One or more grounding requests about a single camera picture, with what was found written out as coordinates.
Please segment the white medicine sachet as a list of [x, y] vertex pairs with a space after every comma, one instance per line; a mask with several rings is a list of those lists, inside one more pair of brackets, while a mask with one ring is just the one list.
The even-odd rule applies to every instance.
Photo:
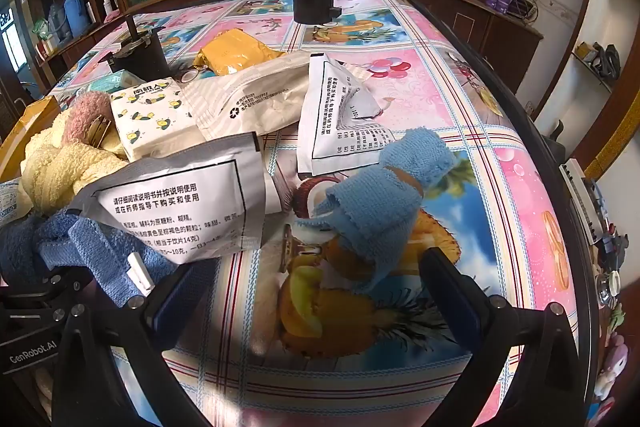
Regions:
[[363, 81], [345, 65], [324, 53], [311, 54], [297, 129], [297, 170], [320, 176], [378, 162], [381, 150], [395, 141], [375, 121], [381, 113]]

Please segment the blue water jug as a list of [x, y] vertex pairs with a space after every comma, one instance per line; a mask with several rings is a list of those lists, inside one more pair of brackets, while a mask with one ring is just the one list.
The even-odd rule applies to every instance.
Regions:
[[85, 0], [64, 0], [64, 11], [73, 37], [85, 35], [91, 25]]

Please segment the pink fluffy sock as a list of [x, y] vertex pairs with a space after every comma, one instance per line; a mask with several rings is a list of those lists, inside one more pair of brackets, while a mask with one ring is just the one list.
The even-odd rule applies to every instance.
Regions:
[[101, 91], [89, 91], [79, 95], [67, 111], [62, 144], [88, 144], [89, 128], [99, 117], [109, 122], [114, 120], [111, 95]]

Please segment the yellow snack packet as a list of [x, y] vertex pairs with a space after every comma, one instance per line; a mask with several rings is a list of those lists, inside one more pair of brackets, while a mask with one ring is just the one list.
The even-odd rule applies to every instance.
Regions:
[[193, 66], [217, 76], [235, 74], [283, 55], [238, 28], [221, 32], [196, 54]]

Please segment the silver medicine sachet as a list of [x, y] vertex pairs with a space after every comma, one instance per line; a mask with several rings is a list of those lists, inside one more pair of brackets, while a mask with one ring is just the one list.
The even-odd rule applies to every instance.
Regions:
[[68, 210], [176, 265], [257, 251], [266, 212], [259, 140], [241, 133], [130, 162], [85, 186]]

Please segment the beige paper mailer bag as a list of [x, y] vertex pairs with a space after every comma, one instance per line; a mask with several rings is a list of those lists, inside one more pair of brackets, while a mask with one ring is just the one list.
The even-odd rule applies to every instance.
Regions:
[[309, 54], [284, 54], [235, 74], [194, 80], [182, 88], [207, 140], [265, 135], [299, 121], [309, 84]]

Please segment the large blue towel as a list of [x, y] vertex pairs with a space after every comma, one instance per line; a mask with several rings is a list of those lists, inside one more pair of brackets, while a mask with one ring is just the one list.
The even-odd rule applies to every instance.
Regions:
[[55, 268], [87, 268], [119, 307], [140, 293], [128, 275], [133, 253], [154, 284], [177, 269], [137, 237], [66, 210], [48, 219], [32, 213], [1, 228], [1, 276], [6, 283], [35, 285]]

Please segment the colourful printed tablecloth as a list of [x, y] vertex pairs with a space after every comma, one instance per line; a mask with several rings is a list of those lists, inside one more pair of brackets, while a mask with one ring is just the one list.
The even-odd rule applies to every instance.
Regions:
[[[335, 232], [303, 227], [326, 190], [362, 168], [297, 170], [298, 123], [257, 135], [266, 182], [257, 251], [214, 260], [175, 347], [163, 358], [207, 426], [427, 426], [472, 353], [451, 334], [420, 277], [440, 249], [488, 296], [514, 308], [559, 303], [577, 348], [578, 312], [559, 169], [518, 101], [472, 51], [406, 0], [337, 0], [331, 23], [294, 20], [293, 0], [227, 0], [180, 10], [162, 32], [173, 63], [238, 28], [284, 54], [324, 53], [363, 81], [375, 121], [400, 140], [436, 132], [456, 156], [424, 192], [396, 267], [370, 291], [371, 265]], [[521, 360], [513, 347], [474, 425], [497, 413]], [[122, 348], [113, 360], [137, 412], [153, 413]]]

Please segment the small light blue cloth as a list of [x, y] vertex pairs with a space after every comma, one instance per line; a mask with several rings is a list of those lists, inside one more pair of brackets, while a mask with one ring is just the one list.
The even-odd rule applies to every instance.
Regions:
[[424, 192], [455, 163], [456, 156], [436, 132], [409, 129], [381, 150], [377, 164], [328, 188], [314, 214], [298, 223], [335, 232], [338, 245], [371, 265], [373, 273], [355, 286], [358, 293], [370, 291], [399, 262]]

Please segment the teal cartoon tissue pack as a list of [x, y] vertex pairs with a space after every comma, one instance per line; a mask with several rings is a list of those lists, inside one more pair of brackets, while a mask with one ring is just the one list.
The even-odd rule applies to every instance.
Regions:
[[131, 74], [131, 72], [128, 72], [126, 69], [122, 69], [91, 81], [86, 91], [115, 93], [120, 90], [140, 86], [140, 84], [143, 83], [144, 80], [137, 75]]

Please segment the black motor with shaft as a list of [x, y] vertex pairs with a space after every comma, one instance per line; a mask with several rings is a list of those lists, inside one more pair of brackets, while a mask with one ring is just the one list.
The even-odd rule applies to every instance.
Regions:
[[100, 62], [107, 62], [112, 72], [126, 70], [143, 81], [169, 77], [170, 69], [158, 36], [163, 26], [139, 30], [131, 15], [127, 15], [125, 20], [127, 38], [117, 52], [108, 52]]

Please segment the white lemon print tissue pack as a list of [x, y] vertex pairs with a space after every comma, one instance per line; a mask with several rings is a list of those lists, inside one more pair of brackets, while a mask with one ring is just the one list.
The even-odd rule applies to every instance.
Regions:
[[171, 78], [115, 92], [111, 108], [129, 161], [166, 157], [205, 142], [191, 106]]

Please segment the yellow fluffy towel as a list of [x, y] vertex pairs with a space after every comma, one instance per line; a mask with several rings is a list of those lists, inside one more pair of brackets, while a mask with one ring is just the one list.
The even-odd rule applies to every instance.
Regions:
[[45, 215], [68, 205], [88, 184], [128, 165], [103, 148], [81, 142], [62, 144], [69, 120], [70, 109], [66, 109], [25, 146], [21, 184], [35, 210]]

